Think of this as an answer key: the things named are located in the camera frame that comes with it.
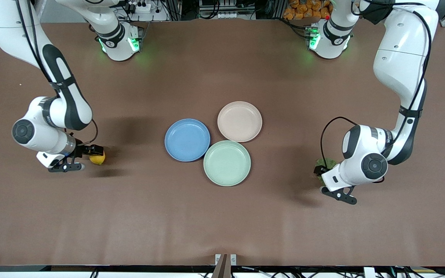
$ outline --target blue plate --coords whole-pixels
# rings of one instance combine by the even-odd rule
[[[166,132],[164,146],[174,159],[189,162],[199,159],[209,148],[211,136],[207,127],[194,119],[175,122]]]

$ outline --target white robotic arm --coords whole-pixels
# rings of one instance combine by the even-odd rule
[[[102,50],[115,61],[130,58],[141,48],[141,28],[119,22],[111,6],[119,0],[56,0],[59,4],[78,12],[92,26],[99,37]]]
[[[322,36],[314,41],[314,47],[310,46],[325,58],[335,58],[346,48],[358,18],[352,14],[351,2],[338,0],[335,4],[331,15],[333,22],[329,20],[316,25]],[[387,172],[388,164],[397,165],[411,155],[427,91],[423,75],[438,14],[434,11],[435,1],[410,4],[388,7],[372,4],[370,0],[360,2],[360,11],[370,14],[369,18],[365,18],[373,23],[384,21],[386,33],[373,68],[377,79],[399,96],[401,106],[393,130],[355,125],[346,133],[342,146],[345,160],[321,175],[326,185],[322,192],[337,200],[356,203],[356,199],[350,193],[344,193],[343,188],[380,181]]]
[[[28,0],[0,0],[0,47],[41,69],[56,91],[55,97],[32,100],[27,113],[12,128],[14,140],[38,151],[38,160],[49,169],[72,154],[81,157],[85,146],[62,129],[84,129],[92,121],[92,109],[64,56],[46,37]],[[74,168],[81,170],[83,165],[78,163]]]

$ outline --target table surface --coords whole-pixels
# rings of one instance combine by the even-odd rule
[[[44,29],[94,110],[107,163],[51,174],[14,143],[12,124],[53,90],[0,51],[0,264],[209,264],[227,252],[253,265],[445,265],[445,29],[413,155],[384,183],[358,186],[355,206],[320,194],[312,171],[331,118],[394,128],[399,99],[372,72],[383,26],[360,21],[343,55],[324,60],[277,21],[153,23],[143,52],[124,62],[104,55],[85,24]],[[223,188],[202,160],[173,160],[164,135],[195,118],[221,141],[217,114],[236,100],[258,107],[264,124],[243,144],[249,176]],[[326,156],[341,159],[350,127],[330,125]],[[93,125],[75,133],[93,134]]]

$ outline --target green leafy object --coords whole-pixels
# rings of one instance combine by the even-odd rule
[[[336,162],[336,160],[333,160],[332,158],[328,158],[328,157],[325,158],[325,161],[327,162],[327,167],[328,167],[329,169],[332,169],[332,167],[334,167],[336,164],[338,164],[338,163]],[[320,158],[319,160],[317,160],[315,167],[317,167],[317,166],[325,166],[325,165],[324,165],[324,160],[323,160],[322,158]],[[320,184],[321,184],[321,185],[325,186],[325,183],[324,183],[324,181],[322,180],[322,177],[321,177],[321,176],[318,176],[318,180],[320,181]]]

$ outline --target lemon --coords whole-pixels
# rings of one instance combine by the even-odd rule
[[[102,163],[104,163],[104,160],[106,160],[106,153],[103,152],[102,155],[93,154],[88,158],[93,164],[101,165]]]

